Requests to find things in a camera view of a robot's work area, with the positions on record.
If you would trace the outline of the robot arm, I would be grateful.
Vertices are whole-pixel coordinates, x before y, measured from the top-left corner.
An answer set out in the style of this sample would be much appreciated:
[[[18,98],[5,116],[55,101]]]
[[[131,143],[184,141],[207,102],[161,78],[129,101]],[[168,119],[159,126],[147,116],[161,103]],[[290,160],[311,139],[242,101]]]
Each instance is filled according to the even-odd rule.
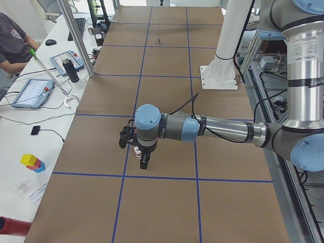
[[[283,124],[248,123],[203,115],[161,113],[151,104],[135,113],[134,145],[147,169],[158,139],[193,142],[214,136],[253,143],[306,171],[323,170],[323,1],[262,1],[259,31],[285,38],[288,117]]]

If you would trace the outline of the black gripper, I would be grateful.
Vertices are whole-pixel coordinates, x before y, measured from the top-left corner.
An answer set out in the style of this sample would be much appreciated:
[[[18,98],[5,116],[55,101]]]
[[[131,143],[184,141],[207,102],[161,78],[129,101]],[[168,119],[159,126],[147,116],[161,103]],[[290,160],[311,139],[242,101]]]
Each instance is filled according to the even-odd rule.
[[[138,145],[138,148],[142,154],[140,159],[140,169],[146,170],[148,167],[148,162],[151,157],[151,153],[156,150],[156,145],[152,145],[152,146]]]

